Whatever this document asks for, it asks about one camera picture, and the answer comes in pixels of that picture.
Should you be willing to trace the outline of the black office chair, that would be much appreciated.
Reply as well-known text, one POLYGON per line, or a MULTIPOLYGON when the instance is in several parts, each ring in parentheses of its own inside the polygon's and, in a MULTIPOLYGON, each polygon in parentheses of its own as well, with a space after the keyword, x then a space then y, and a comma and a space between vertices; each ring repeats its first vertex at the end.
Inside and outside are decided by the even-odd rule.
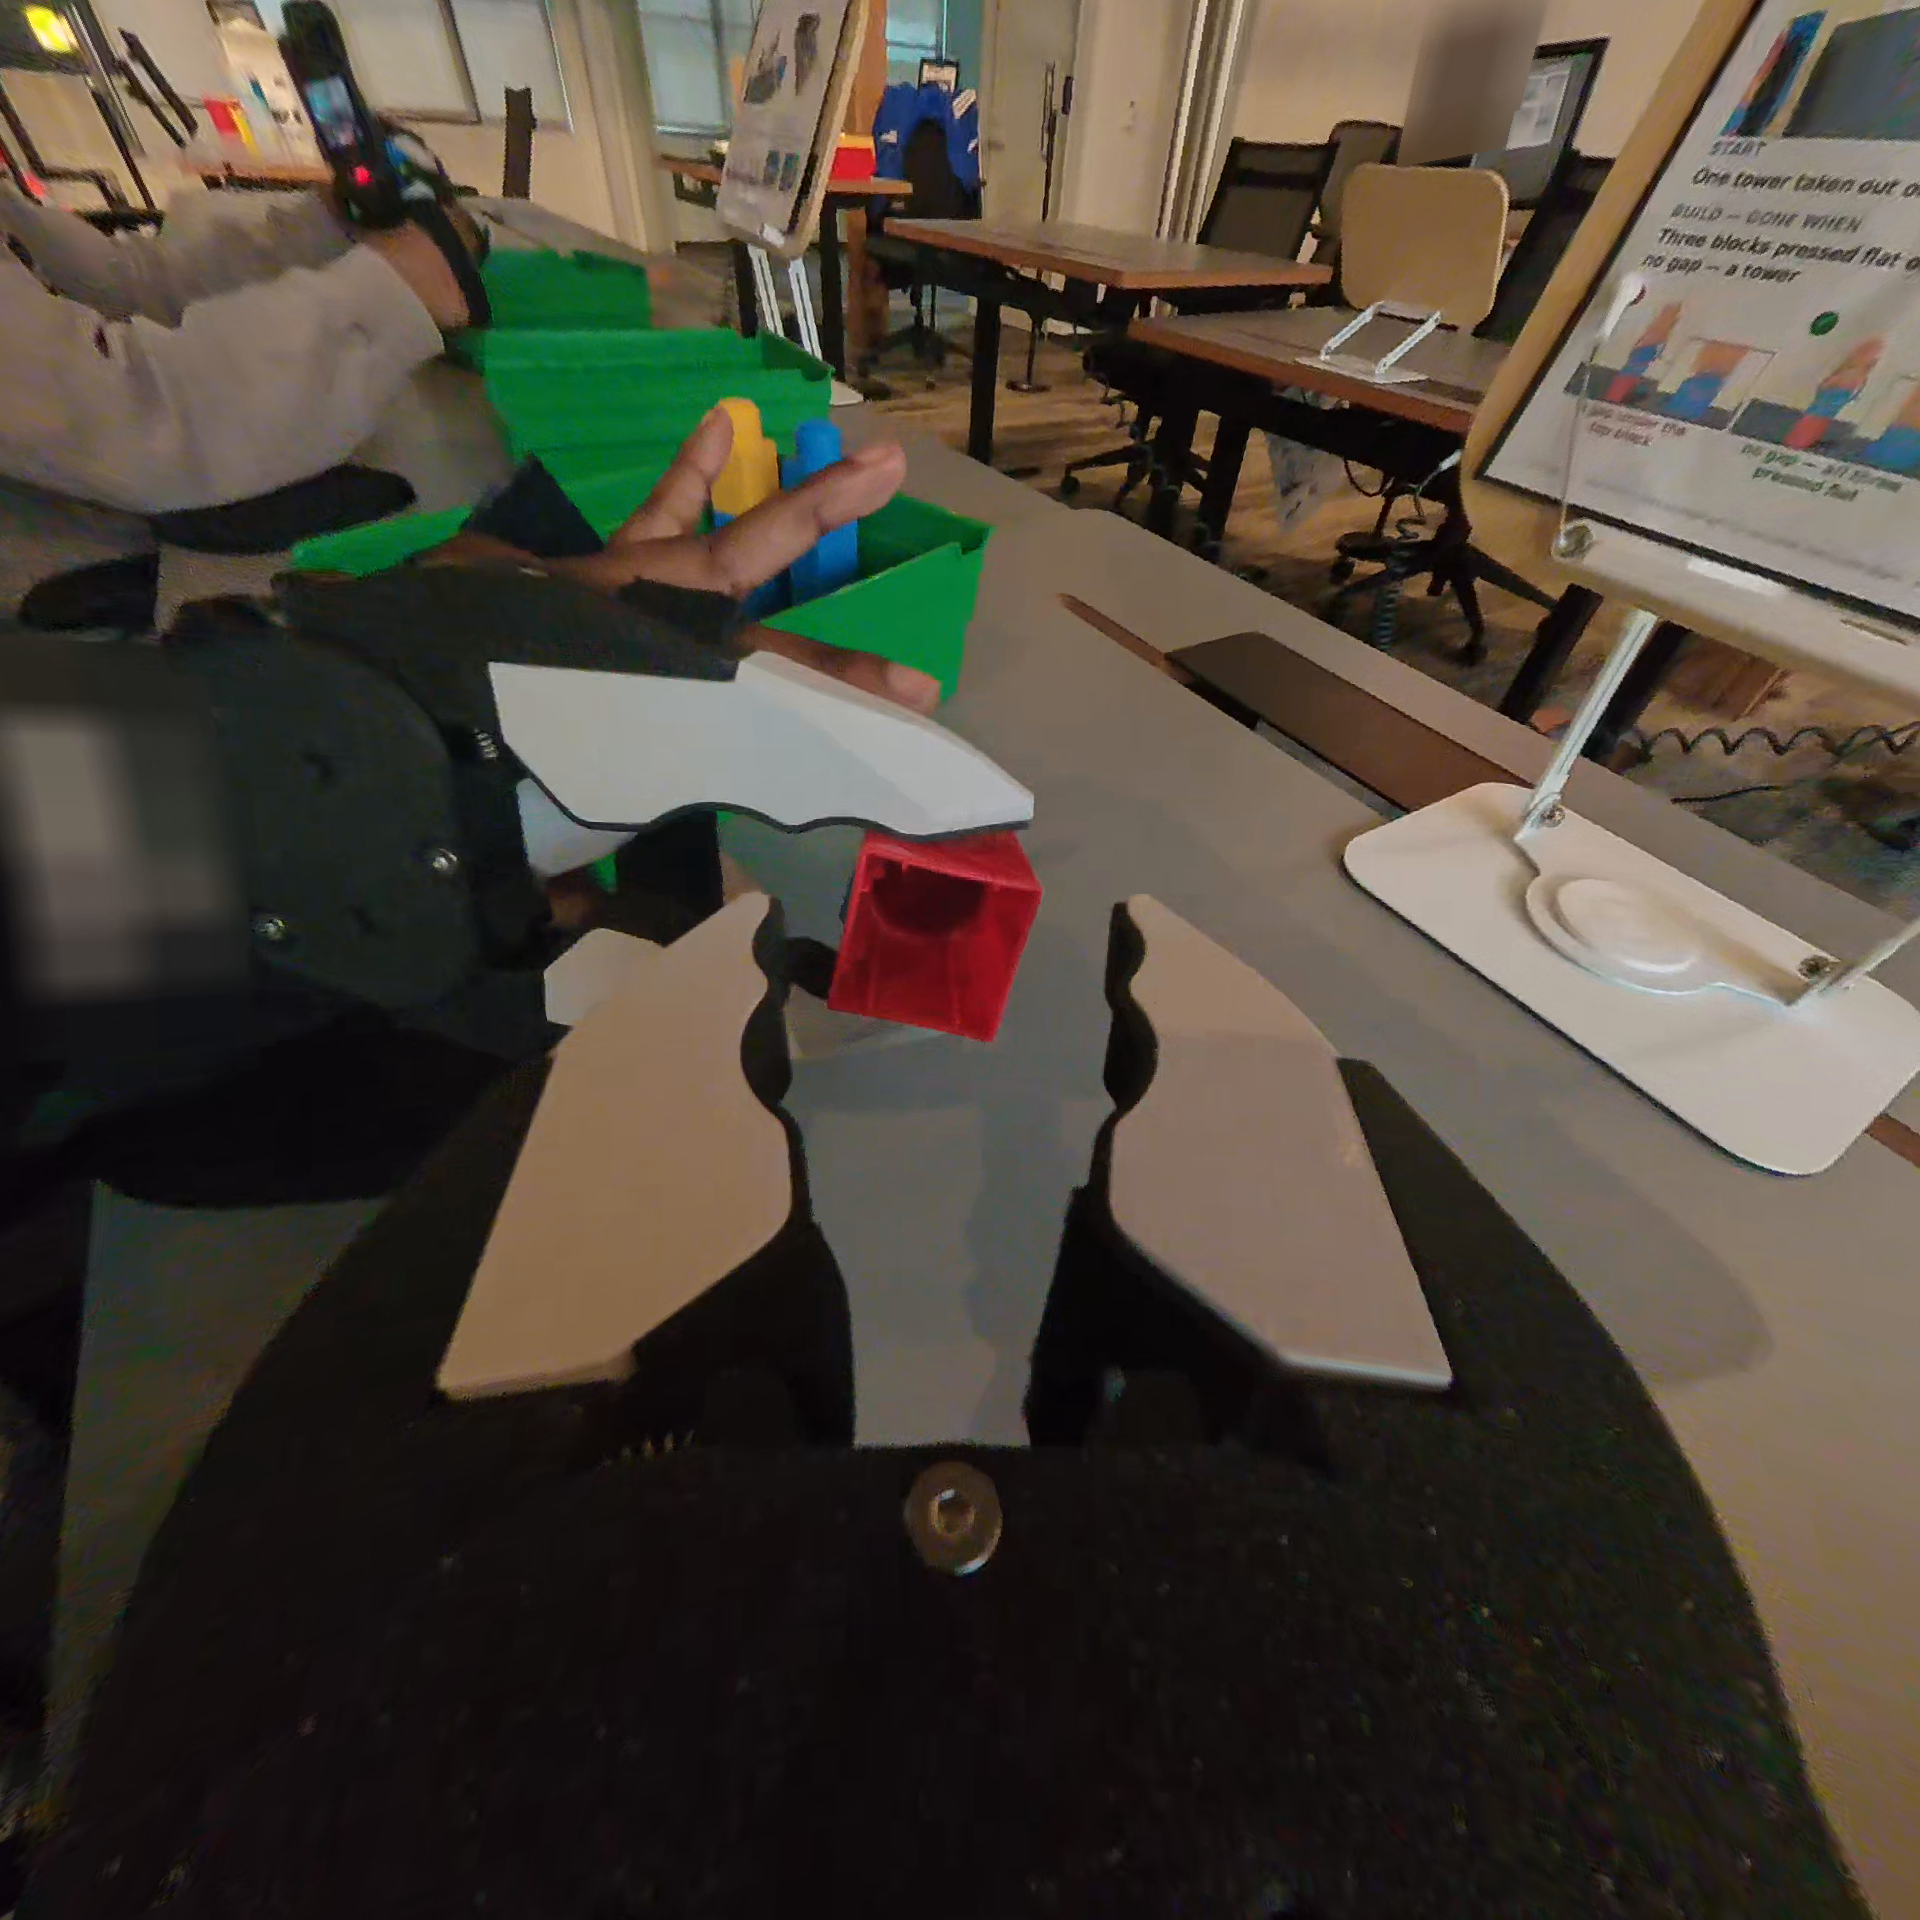
POLYGON ((1401 129, 1339 123, 1321 142, 1236 135, 1221 165, 1197 245, 1242 254, 1337 261, 1346 182, 1365 162, 1392 162, 1401 129))
POLYGON ((1554 593, 1477 547, 1460 502, 1460 463, 1463 453, 1457 447, 1419 482, 1388 470, 1376 523, 1336 541, 1328 607, 1348 605, 1359 593, 1372 595, 1368 639, 1376 650, 1391 650, 1399 639, 1401 597, 1413 580, 1425 580, 1428 597, 1453 597, 1467 630, 1453 650, 1460 666, 1481 666, 1488 654, 1480 587, 1491 586, 1546 614, 1556 605, 1554 593))
POLYGON ((1077 499, 1083 476, 1120 467, 1111 507, 1146 487, 1144 525, 1170 538, 1186 491, 1195 494, 1192 547, 1215 554, 1225 535, 1250 441, 1244 375, 1153 342, 1111 337, 1083 351, 1083 372, 1111 409, 1131 407, 1124 441, 1063 467, 1056 494, 1077 499))

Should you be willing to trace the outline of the rounded wooden board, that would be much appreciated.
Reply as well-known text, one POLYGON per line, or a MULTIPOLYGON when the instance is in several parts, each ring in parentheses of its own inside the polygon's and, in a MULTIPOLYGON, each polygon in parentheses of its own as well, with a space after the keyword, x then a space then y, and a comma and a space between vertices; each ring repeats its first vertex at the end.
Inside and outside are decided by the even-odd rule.
POLYGON ((1339 297, 1472 331, 1497 302, 1506 219, 1499 172, 1365 162, 1339 204, 1339 297))

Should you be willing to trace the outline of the red toy block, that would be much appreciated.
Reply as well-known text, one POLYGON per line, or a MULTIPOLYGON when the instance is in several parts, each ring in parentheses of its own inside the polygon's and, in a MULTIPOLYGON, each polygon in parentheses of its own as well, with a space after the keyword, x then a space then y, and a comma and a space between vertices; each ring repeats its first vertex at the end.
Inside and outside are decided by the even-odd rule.
POLYGON ((908 842, 871 829, 855 858, 828 1005, 993 1043, 1041 901, 1017 831, 908 842))

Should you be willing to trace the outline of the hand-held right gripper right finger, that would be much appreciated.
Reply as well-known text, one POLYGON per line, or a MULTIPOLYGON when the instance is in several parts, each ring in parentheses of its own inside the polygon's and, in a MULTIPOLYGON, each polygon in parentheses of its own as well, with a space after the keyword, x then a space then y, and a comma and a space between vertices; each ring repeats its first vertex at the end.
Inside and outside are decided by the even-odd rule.
POLYGON ((1305 1375, 1447 1390, 1453 1370, 1337 1050, 1153 895, 1119 903, 1111 1218, 1183 1294, 1305 1375))

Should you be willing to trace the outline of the person's left hand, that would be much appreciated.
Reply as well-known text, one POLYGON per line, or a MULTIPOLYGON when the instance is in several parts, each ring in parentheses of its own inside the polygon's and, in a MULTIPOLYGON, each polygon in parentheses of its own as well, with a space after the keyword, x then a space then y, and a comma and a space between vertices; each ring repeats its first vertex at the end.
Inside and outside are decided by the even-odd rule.
POLYGON ((897 501, 906 447, 867 438, 720 523, 714 499, 736 438, 735 418, 714 407, 595 551, 546 554, 503 535, 531 502, 561 505, 559 484, 523 470, 455 538, 363 579, 285 572, 269 607, 292 634, 394 674, 447 726, 496 726, 492 666, 720 685, 752 655, 779 655, 909 714, 935 714, 945 690, 929 673, 769 628, 748 612, 755 590, 897 501))

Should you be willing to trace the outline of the green plastic bin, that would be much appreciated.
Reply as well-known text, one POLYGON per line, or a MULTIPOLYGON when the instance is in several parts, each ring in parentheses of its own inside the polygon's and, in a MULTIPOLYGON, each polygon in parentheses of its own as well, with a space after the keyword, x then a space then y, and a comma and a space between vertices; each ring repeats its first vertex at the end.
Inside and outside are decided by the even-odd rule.
POLYGON ((629 258, 548 247, 495 251, 482 270, 489 331, 649 329, 649 273, 629 258))
MULTIPOLYGON (((443 543, 475 516, 480 507, 394 514, 303 540, 285 563, 361 579, 443 543)), ((844 583, 803 593, 787 573, 757 590, 748 612, 784 634, 912 666, 949 697, 963 676, 989 540, 984 518, 897 497, 855 529, 855 572, 844 583)))
POLYGON ((751 399, 792 451, 832 409, 832 372, 770 331, 724 326, 496 329, 464 354, 516 463, 540 460, 567 491, 658 479, 720 399, 751 399))

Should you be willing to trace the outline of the long wooden desk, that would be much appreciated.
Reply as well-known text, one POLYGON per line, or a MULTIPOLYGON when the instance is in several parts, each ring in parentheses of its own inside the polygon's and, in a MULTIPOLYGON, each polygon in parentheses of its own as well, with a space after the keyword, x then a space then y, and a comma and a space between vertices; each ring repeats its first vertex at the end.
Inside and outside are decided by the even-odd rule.
POLYGON ((897 215, 885 234, 908 250, 927 283, 977 305, 967 455, 979 463, 994 460, 1004 313, 1063 319, 1098 338, 1114 338, 1154 302, 1183 313, 1215 297, 1227 307, 1258 305, 1265 297, 1316 293, 1333 281, 1328 263, 1067 222, 932 222, 897 215))

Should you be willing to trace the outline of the yellow toy block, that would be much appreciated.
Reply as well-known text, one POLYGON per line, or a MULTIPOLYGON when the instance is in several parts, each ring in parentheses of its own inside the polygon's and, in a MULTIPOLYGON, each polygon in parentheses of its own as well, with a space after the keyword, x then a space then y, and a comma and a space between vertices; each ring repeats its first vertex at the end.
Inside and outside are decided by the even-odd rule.
POLYGON ((720 473, 711 479, 709 514, 714 525, 724 525, 755 513, 781 490, 781 460, 757 403, 724 397, 719 412, 729 423, 732 443, 720 473))

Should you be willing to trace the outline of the wooden desk black legs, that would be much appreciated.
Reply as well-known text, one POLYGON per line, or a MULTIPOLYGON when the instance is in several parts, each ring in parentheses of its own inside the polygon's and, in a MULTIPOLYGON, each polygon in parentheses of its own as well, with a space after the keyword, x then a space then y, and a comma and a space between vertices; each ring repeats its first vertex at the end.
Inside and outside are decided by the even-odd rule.
MULTIPOLYGON (((1404 388, 1300 366, 1351 313, 1333 307, 1227 311, 1172 319, 1137 319, 1128 338, 1227 369, 1250 388, 1250 437, 1277 434, 1309 451, 1419 482, 1451 451, 1465 451, 1474 415, 1495 385, 1506 345, 1447 326, 1409 363, 1425 379, 1404 388)), ((1493 558, 1493 531, 1472 516, 1477 547, 1493 558)), ((1499 702, 1522 724, 1546 707, 1601 601, 1588 590, 1556 593, 1533 642, 1499 702)))

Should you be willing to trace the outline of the clear acrylic sign holder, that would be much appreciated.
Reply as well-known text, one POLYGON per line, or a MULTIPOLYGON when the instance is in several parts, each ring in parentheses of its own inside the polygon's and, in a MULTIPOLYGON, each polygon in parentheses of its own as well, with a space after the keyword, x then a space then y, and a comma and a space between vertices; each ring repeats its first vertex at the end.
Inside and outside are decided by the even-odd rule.
POLYGON ((1436 334, 1447 329, 1442 308, 1373 302, 1355 311, 1319 348, 1300 357, 1300 366, 1359 379, 1376 388, 1404 388, 1425 372, 1409 358, 1436 334))

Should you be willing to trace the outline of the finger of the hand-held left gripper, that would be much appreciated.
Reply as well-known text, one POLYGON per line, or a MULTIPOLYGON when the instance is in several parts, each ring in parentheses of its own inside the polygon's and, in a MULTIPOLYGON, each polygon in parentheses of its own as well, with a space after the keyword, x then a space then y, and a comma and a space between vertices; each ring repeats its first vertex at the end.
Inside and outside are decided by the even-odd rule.
POLYGON ((720 809, 946 842, 1035 815, 1032 791, 946 726, 776 654, 732 679, 492 663, 489 682, 503 745, 580 828, 720 809))
POLYGON ((620 929, 591 929, 545 969, 545 1017, 561 1029, 643 983, 666 949, 620 929))

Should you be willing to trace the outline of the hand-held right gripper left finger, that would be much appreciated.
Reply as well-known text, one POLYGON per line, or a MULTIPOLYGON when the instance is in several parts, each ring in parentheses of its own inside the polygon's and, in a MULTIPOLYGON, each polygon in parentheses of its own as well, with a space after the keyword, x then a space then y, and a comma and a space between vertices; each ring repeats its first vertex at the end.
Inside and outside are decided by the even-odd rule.
POLYGON ((784 911, 744 894, 551 1054, 436 1388, 612 1382, 801 1207, 784 911))

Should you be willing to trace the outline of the blue toy block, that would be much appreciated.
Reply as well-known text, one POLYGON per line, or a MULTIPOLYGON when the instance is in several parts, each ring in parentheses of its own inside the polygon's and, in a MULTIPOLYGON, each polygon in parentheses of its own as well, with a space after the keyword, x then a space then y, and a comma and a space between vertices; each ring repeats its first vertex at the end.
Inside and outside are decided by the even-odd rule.
MULTIPOLYGON (((784 494, 797 491, 809 477, 839 463, 847 455, 844 431, 828 415, 807 418, 795 428, 792 451, 778 457, 778 484, 784 494)), ((857 579, 857 518, 831 529, 816 543, 781 573, 757 586, 744 610, 748 618, 805 605, 831 593, 839 593, 857 579)))

